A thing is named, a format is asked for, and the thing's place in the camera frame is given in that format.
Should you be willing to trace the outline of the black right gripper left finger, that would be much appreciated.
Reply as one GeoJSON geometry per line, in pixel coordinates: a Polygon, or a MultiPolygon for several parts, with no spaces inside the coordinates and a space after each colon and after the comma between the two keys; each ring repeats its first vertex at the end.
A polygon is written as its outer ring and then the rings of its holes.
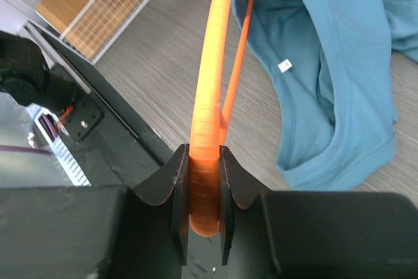
{"type": "Polygon", "coordinates": [[[189,236],[189,146],[181,144],[170,159],[133,188],[148,206],[160,207],[169,200],[169,235],[182,266],[187,264],[189,236]]]}

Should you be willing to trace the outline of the orange plastic hanger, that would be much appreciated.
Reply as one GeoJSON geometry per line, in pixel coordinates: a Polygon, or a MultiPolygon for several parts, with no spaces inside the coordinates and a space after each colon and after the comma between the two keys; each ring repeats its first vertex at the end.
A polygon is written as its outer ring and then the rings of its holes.
{"type": "Polygon", "coordinates": [[[195,95],[189,143],[190,224],[196,234],[219,231],[219,149],[231,119],[254,0],[248,0],[229,87],[221,98],[223,59],[231,0],[212,0],[195,95]]]}

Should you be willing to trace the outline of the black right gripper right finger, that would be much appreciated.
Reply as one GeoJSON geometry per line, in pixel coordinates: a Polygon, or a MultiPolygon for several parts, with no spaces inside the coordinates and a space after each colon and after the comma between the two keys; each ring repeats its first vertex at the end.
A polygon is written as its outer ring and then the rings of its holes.
{"type": "Polygon", "coordinates": [[[228,147],[219,147],[219,232],[223,266],[228,262],[233,244],[234,209],[246,210],[259,194],[270,191],[270,188],[239,164],[228,147]]]}

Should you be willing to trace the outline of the blue tank top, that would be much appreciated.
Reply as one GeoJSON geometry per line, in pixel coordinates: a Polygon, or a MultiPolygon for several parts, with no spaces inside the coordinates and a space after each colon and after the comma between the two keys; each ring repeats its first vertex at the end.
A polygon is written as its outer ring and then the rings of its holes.
{"type": "Polygon", "coordinates": [[[254,0],[247,44],[280,103],[291,188],[352,189],[392,160],[391,54],[417,59],[417,0],[254,0]]]}

